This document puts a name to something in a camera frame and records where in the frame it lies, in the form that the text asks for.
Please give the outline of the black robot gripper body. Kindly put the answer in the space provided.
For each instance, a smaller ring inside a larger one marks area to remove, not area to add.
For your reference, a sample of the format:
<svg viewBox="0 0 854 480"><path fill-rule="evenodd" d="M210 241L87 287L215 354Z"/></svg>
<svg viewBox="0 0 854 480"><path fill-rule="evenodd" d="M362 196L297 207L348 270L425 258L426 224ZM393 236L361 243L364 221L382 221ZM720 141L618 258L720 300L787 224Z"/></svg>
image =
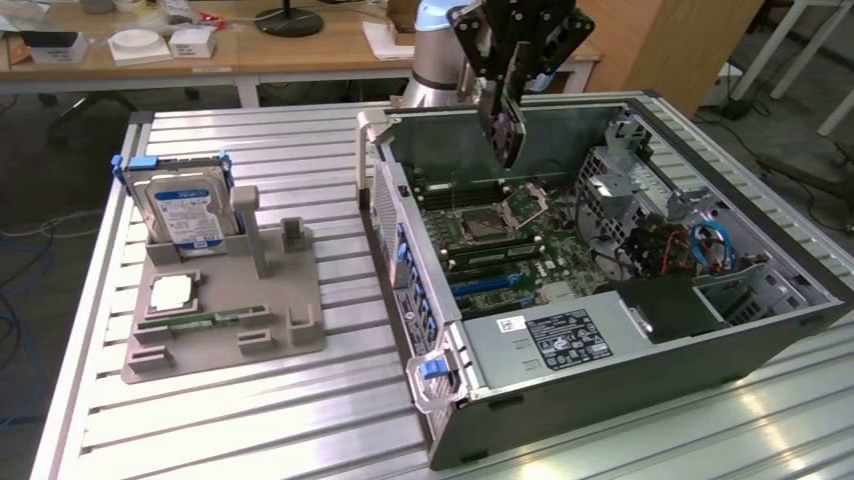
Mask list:
<svg viewBox="0 0 854 480"><path fill-rule="evenodd" d="M496 0L486 1L482 7L496 40L530 40L553 32L573 14L577 2Z"/></svg>

